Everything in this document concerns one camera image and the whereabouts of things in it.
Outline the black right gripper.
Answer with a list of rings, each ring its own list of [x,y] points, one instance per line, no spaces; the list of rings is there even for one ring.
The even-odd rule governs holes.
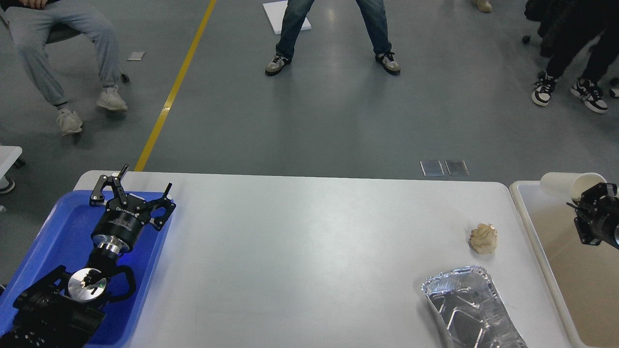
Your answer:
[[[575,210],[575,229],[584,245],[599,246],[605,242],[618,249],[619,200],[618,186],[614,183],[598,183],[584,191],[580,199],[580,209],[592,213],[588,223],[579,215],[579,207],[567,203]]]

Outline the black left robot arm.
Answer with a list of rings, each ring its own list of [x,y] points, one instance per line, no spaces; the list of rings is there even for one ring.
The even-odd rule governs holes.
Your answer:
[[[176,208],[127,192],[127,168],[53,207],[1,295],[3,348],[120,348],[133,334]]]

